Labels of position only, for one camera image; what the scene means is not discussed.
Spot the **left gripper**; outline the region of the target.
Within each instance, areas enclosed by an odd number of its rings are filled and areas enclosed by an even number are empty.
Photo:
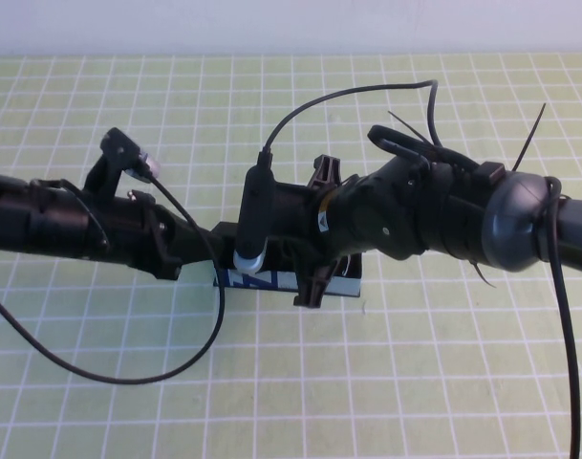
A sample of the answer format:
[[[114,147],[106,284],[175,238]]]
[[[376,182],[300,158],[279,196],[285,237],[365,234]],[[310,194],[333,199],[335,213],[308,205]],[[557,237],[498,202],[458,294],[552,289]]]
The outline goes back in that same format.
[[[98,204],[95,216],[82,257],[127,266],[157,279],[176,280],[183,266],[219,261],[225,251],[219,225],[196,228],[143,193],[134,200],[115,198]]]

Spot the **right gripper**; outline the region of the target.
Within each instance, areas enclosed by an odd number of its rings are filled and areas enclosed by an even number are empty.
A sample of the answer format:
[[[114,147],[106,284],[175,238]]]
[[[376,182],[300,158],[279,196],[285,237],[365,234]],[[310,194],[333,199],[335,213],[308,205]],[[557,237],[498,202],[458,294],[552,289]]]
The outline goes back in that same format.
[[[343,186],[340,160],[320,155],[306,186],[276,185],[268,240],[266,269],[294,276],[293,305],[321,307],[327,288],[358,288],[362,256],[344,249],[333,228],[330,201]]]

